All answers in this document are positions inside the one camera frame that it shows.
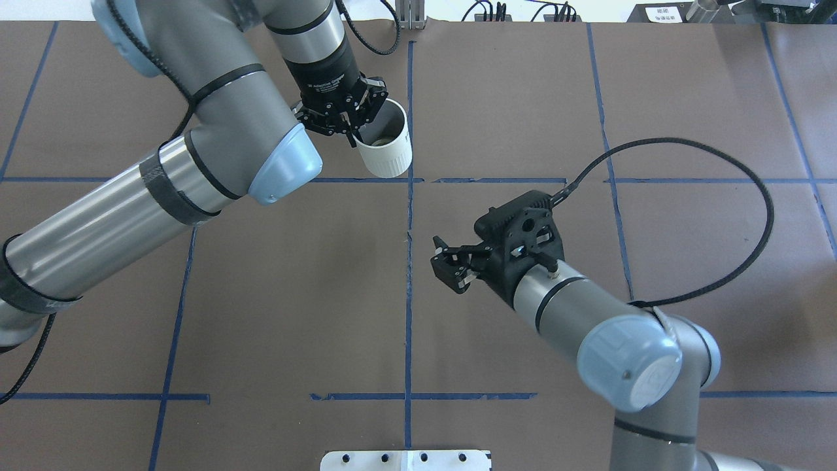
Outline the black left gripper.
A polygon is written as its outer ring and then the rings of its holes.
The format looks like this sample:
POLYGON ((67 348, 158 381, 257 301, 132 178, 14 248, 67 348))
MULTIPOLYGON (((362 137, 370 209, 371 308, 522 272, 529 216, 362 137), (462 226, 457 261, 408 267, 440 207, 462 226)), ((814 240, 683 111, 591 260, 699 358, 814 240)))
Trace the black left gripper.
POLYGON ((286 59, 301 90, 295 117, 309 131, 323 136, 343 135, 358 147, 356 132, 375 120, 388 98, 383 77, 362 77, 352 46, 341 44, 322 60, 298 63, 286 59))

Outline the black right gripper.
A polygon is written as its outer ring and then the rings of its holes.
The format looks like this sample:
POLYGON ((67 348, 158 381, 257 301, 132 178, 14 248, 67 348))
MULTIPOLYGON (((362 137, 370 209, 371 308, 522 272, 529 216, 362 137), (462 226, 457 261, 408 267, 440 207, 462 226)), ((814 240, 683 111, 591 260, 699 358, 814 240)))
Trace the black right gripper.
POLYGON ((476 222, 473 231, 482 239, 479 245, 452 247, 435 235, 432 241, 436 251, 430 264, 436 279, 462 294, 478 278, 512 308, 521 275, 513 266, 511 248, 507 246, 510 225, 508 222, 476 222))

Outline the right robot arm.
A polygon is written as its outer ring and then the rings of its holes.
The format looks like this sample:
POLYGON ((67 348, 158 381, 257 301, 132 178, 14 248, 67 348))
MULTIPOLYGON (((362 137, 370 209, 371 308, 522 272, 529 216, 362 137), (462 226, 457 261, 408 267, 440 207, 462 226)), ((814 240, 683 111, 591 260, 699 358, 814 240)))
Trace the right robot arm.
POLYGON ((705 328, 658 308, 626 304, 571 268, 552 222, 524 217, 478 245, 434 238, 431 263, 457 293, 481 279, 574 363, 615 408, 612 470, 781 470, 783 465, 700 450, 700 391, 720 367, 705 328))

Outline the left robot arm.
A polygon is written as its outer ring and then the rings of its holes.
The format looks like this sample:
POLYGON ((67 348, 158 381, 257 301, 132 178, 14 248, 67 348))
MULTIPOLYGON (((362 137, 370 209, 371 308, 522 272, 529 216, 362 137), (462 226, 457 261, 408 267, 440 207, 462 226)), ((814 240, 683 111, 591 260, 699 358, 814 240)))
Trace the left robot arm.
POLYGON ((359 140, 388 90, 359 71, 341 1, 93 1, 144 77, 199 119, 2 246, 2 352, 43 319, 243 196, 271 205, 322 172, 308 131, 359 140))

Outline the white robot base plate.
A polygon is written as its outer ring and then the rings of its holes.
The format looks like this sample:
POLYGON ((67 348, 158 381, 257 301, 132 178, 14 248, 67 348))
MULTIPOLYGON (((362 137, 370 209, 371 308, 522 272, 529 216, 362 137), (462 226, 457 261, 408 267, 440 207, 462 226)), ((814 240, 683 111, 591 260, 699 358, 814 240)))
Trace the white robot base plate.
POLYGON ((478 449, 328 452, 320 470, 492 470, 489 451, 478 449))

